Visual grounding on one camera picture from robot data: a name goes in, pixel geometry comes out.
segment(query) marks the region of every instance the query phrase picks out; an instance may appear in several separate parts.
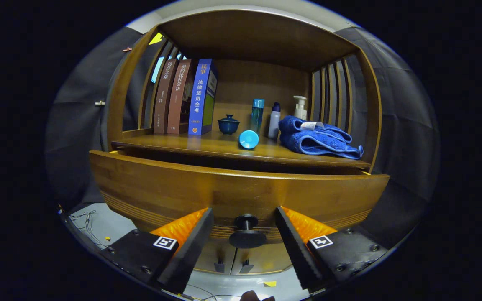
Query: orange gripper pad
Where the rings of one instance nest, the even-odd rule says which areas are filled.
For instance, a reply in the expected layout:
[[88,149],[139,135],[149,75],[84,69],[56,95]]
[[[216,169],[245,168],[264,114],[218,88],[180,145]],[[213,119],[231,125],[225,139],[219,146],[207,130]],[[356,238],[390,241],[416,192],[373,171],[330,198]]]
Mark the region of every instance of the orange gripper pad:
[[187,214],[185,215],[185,217],[180,217],[175,221],[172,221],[166,225],[163,225],[162,227],[150,231],[150,233],[178,240],[179,247],[176,250],[177,253],[207,209],[208,208],[204,208],[191,214]]
[[312,238],[332,234],[338,231],[333,227],[329,227],[304,214],[287,209],[284,206],[282,206],[282,209],[295,227],[295,230],[297,230],[297,233],[300,235],[300,238],[302,238],[304,244],[307,244],[308,240],[311,240]]

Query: screw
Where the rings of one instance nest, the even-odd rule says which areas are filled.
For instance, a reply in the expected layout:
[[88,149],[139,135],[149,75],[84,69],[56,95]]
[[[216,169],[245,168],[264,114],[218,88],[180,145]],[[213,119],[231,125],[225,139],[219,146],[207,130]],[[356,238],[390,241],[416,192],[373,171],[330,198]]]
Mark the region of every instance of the screw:
[[146,274],[151,274],[151,269],[147,267],[146,265],[141,266],[141,271],[146,273]]

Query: brown book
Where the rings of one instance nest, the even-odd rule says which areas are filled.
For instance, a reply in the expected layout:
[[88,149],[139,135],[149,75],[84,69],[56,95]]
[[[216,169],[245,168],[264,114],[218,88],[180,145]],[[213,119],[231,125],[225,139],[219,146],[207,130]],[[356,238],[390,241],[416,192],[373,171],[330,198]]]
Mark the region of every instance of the brown book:
[[178,59],[169,59],[159,77],[157,95],[155,96],[154,108],[154,134],[167,133],[167,117],[169,115],[170,93],[174,82],[174,73],[178,67]]
[[170,108],[167,119],[168,134],[183,134],[189,131],[189,108],[197,64],[198,60],[184,59],[178,65],[170,94]]

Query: drawer handle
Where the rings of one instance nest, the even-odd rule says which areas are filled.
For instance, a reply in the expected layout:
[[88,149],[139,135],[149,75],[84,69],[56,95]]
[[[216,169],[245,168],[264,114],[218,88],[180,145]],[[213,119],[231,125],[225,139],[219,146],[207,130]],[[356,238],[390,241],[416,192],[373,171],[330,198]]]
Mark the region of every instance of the drawer handle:
[[238,248],[255,248],[267,241],[267,237],[260,231],[251,230],[258,225],[258,218],[252,214],[243,214],[233,222],[241,231],[230,235],[230,244]]

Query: blue book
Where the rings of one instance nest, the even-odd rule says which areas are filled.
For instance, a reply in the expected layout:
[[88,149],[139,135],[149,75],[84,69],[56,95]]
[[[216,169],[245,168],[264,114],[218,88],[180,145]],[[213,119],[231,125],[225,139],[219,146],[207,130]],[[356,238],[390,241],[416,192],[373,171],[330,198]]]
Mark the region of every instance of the blue book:
[[211,131],[217,77],[212,59],[198,61],[189,112],[189,135],[203,135]]

